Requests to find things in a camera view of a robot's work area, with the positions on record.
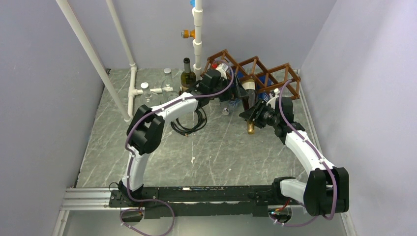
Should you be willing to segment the brown gold-capped wine bottle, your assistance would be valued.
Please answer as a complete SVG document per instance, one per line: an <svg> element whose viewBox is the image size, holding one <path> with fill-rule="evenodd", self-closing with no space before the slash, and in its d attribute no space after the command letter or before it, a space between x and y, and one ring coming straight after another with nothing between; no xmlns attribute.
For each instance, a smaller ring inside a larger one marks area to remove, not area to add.
<svg viewBox="0 0 417 236"><path fill-rule="evenodd" d="M242 99L243 108L246 111L250 109L256 103L256 100L257 100L256 84L253 79L249 79L249 80L242 82L242 87L245 89L248 95L247 97ZM247 133L249 135L254 134L254 131L255 131L254 122L250 120L245 120L245 121L247 123Z"/></svg>

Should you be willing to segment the dark green wine bottle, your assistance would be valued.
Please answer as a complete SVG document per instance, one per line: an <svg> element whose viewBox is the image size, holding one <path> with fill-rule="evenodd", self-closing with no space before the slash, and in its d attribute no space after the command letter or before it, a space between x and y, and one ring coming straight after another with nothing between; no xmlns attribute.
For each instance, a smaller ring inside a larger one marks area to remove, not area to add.
<svg viewBox="0 0 417 236"><path fill-rule="evenodd" d="M191 70L190 58L183 59L184 71L180 76L181 90L185 92L196 82L196 75Z"/></svg>

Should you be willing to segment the clear glass bottle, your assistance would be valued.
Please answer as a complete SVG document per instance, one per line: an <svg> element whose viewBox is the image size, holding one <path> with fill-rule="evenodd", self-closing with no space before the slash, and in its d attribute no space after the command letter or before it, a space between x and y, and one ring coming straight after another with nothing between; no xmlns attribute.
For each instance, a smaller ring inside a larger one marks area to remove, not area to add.
<svg viewBox="0 0 417 236"><path fill-rule="evenodd" d="M176 86L173 80L172 71L170 68L165 68L164 80L161 85L162 102L168 102L179 97L179 86Z"/></svg>
<svg viewBox="0 0 417 236"><path fill-rule="evenodd" d="M155 106L159 104L158 95L150 90L147 82L141 83L141 89L143 92L140 97L142 103L147 104L148 106Z"/></svg>

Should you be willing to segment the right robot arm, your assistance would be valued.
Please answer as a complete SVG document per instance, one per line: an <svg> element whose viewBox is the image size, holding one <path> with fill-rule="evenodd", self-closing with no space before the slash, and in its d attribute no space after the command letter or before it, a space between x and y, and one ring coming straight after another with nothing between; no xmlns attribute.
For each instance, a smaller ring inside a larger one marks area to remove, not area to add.
<svg viewBox="0 0 417 236"><path fill-rule="evenodd" d="M275 203L296 200L311 216L322 215L326 218L349 210L347 170L336 167L313 145L305 128L294 120L291 98L278 98L275 106L259 100L239 117L258 128L273 127L276 137L295 154L308 174L307 182L294 177L276 178L271 190Z"/></svg>

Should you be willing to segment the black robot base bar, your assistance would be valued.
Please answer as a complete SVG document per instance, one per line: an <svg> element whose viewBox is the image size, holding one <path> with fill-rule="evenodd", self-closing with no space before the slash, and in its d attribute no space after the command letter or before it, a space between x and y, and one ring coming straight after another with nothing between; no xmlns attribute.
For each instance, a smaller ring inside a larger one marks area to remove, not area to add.
<svg viewBox="0 0 417 236"><path fill-rule="evenodd" d="M111 190L109 207L139 208L145 219L180 216L251 215L296 205L271 185L143 187L130 199L120 188Z"/></svg>

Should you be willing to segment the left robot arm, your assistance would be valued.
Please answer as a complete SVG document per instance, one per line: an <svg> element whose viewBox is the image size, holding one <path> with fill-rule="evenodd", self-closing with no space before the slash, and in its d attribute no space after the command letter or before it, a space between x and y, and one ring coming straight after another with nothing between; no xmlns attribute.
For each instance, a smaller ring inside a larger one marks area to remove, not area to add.
<svg viewBox="0 0 417 236"><path fill-rule="evenodd" d="M128 130L125 149L129 159L124 177L119 182L122 200L130 207L142 199L145 168L151 153L160 145L163 130L170 122L207 105L211 99L229 101L248 97L238 78L228 79L210 69L179 97L164 104L138 108Z"/></svg>

